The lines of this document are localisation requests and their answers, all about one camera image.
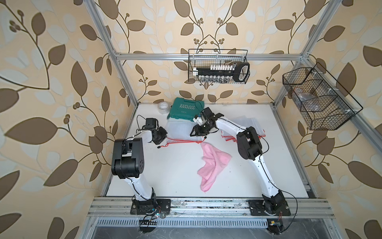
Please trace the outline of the pink wiping cloth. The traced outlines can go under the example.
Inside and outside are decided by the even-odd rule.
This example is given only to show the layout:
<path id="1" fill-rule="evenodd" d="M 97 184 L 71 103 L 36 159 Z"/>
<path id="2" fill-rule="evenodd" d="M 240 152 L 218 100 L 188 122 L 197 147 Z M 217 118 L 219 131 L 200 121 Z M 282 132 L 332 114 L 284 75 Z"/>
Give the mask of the pink wiping cloth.
<path id="1" fill-rule="evenodd" d="M 201 147 L 205 165 L 198 170 L 198 175 L 202 178 L 201 190 L 207 192 L 215 183 L 217 176 L 229 164 L 232 156 L 206 142 L 202 142 Z"/>

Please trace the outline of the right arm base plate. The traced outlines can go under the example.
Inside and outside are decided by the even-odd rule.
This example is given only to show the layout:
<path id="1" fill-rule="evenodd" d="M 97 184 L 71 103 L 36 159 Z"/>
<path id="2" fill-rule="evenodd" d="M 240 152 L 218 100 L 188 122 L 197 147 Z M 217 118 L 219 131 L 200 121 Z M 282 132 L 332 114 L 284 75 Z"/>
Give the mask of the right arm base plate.
<path id="1" fill-rule="evenodd" d="M 251 216 L 291 216 L 286 200 L 248 200 Z"/>

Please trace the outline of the wiped clear document bag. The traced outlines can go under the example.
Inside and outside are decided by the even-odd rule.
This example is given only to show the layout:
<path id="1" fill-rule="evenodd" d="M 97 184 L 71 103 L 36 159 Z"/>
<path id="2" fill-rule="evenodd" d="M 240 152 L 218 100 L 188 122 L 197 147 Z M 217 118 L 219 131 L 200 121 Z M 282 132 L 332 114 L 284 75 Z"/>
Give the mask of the wiped clear document bag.
<path id="1" fill-rule="evenodd" d="M 252 126 L 256 130 L 259 137 L 266 136 L 265 130 L 261 127 L 260 123 L 258 122 L 256 118 L 247 118 L 245 116 L 241 116 L 241 117 L 233 118 L 231 121 L 233 121 L 234 123 L 238 125 L 243 126 L 244 128 Z M 228 132 L 223 130 L 221 131 L 221 136 L 225 139 L 225 141 L 233 141 L 233 142 L 237 141 L 235 136 L 232 136 Z"/>

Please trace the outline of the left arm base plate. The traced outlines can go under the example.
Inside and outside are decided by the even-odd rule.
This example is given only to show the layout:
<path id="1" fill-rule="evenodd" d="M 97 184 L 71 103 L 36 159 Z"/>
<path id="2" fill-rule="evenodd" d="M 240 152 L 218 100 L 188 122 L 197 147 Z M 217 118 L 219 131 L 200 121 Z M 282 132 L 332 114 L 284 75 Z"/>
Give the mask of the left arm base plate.
<path id="1" fill-rule="evenodd" d="M 170 199 L 156 199 L 148 201 L 132 200 L 131 215 L 168 215 L 171 210 Z"/>

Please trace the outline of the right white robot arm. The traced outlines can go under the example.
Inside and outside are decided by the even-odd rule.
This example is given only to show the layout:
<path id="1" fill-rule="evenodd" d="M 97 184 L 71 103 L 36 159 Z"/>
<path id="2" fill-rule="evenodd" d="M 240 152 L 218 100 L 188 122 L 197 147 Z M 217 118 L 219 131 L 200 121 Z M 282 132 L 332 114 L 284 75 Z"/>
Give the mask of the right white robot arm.
<path id="1" fill-rule="evenodd" d="M 193 121 L 196 125 L 193 127 L 190 136 L 207 136 L 213 128 L 216 128 L 236 138 L 240 156 L 243 159 L 252 160 L 254 163 L 262 189 L 264 207 L 275 211 L 286 202 L 283 191 L 275 185 L 266 167 L 262 145 L 254 127 L 242 126 L 225 118 L 221 113 L 211 113 L 209 108 L 195 115 Z"/>

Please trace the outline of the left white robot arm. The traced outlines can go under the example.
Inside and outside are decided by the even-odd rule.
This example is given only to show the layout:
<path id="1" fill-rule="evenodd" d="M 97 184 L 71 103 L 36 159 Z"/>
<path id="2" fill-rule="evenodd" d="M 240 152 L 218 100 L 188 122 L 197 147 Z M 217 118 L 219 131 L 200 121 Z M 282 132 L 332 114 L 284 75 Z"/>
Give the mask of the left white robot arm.
<path id="1" fill-rule="evenodd" d="M 129 184 L 139 202 L 155 202 L 154 189 L 143 175 L 145 166 L 144 146 L 161 144 L 167 137 L 163 127 L 140 129 L 134 136 L 117 139 L 113 145 L 111 173 Z"/>

